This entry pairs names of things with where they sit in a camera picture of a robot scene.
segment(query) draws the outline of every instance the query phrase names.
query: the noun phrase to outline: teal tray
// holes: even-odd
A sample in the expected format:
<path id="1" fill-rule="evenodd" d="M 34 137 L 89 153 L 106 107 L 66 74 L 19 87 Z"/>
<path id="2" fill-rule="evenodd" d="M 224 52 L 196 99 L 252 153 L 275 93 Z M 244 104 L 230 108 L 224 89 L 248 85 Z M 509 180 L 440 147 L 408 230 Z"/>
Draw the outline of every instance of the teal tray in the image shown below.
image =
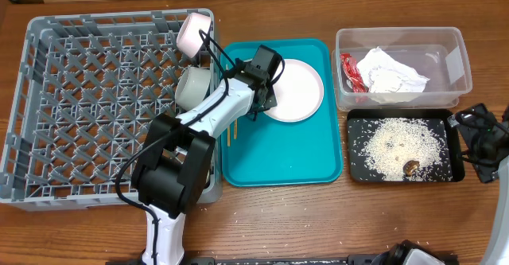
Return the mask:
<path id="1" fill-rule="evenodd" d="M 225 52 L 232 59 L 247 60 L 260 45 L 317 70 L 324 83 L 324 99 L 317 112 L 297 123 L 279 122 L 263 113 L 256 122 L 244 116 L 237 122 L 237 139 L 231 124 L 231 146 L 227 146 L 227 132 L 221 135 L 224 177 L 235 186 L 335 181 L 343 170 L 343 157 L 327 46 L 317 39 L 252 41 L 233 43 Z M 221 64 L 225 67 L 226 59 Z"/>

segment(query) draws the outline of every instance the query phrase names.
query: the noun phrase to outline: plate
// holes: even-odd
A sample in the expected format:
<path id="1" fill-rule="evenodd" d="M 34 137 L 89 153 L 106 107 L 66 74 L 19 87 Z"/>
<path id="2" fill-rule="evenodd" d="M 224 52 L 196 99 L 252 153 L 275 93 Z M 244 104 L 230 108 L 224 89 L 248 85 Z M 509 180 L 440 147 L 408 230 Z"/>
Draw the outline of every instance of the plate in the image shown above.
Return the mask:
<path id="1" fill-rule="evenodd" d="M 281 69 L 282 65 L 279 65 L 276 76 Z M 320 107 L 324 99 L 324 84 L 309 64 L 285 59 L 285 71 L 274 85 L 274 93 L 278 105 L 265 114 L 280 122 L 299 122 L 309 118 Z"/>

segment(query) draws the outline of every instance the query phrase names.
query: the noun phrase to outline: transparent box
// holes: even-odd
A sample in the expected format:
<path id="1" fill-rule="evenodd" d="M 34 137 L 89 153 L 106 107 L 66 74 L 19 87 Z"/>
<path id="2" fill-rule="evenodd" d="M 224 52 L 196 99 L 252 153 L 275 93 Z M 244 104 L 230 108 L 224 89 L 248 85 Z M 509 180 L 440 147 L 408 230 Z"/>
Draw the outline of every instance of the transparent box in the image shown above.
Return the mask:
<path id="1" fill-rule="evenodd" d="M 380 47 L 396 61 L 429 78 L 419 93 L 354 93 L 347 85 L 340 54 L 350 53 L 357 62 Z M 341 29 L 332 52 L 336 105 L 354 108 L 447 108 L 472 90 L 467 50 L 455 27 L 387 27 Z"/>

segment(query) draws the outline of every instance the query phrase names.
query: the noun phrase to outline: dish rack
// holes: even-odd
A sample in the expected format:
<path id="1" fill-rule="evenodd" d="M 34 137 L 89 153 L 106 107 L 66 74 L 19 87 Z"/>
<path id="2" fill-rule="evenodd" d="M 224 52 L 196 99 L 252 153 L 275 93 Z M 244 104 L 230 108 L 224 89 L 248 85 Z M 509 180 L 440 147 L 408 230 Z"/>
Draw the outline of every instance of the dish rack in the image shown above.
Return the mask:
<path id="1" fill-rule="evenodd" d="M 156 115 L 178 115 L 175 90 L 184 68 L 209 68 L 203 47 L 189 58 L 176 45 L 190 13 L 159 10 L 34 18 L 28 25 L 6 142 L 0 202 L 28 211 L 121 204 L 115 178 L 142 148 Z M 137 200 L 126 171 L 122 192 Z M 199 202 L 222 194 L 220 145 Z"/>

